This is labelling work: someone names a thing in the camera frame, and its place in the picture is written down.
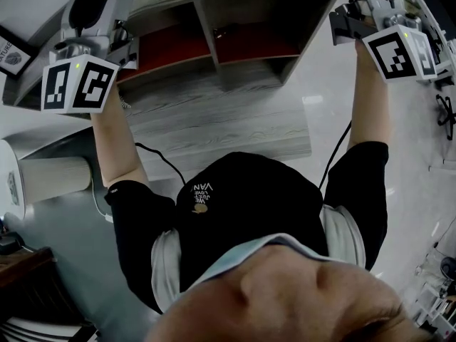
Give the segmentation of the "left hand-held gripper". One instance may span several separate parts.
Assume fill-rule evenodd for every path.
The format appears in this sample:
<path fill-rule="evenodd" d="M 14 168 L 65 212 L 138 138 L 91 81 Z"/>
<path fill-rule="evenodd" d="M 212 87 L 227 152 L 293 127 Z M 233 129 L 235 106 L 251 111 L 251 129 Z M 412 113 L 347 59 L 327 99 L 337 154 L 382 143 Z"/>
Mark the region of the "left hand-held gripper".
<path fill-rule="evenodd" d="M 43 69 L 41 111 L 102 113 L 122 68 L 138 67 L 139 41 L 125 28 L 133 0 L 70 0 L 61 39 Z"/>

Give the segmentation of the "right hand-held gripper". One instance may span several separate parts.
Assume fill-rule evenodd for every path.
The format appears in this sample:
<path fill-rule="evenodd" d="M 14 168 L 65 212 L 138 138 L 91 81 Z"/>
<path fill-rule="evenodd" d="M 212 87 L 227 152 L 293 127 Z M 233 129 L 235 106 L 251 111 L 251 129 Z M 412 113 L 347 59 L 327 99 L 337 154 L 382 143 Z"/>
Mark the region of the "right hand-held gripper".
<path fill-rule="evenodd" d="M 386 83 L 437 77 L 421 19 L 404 0 L 350 0 L 329 14 L 333 44 L 360 40 Z"/>

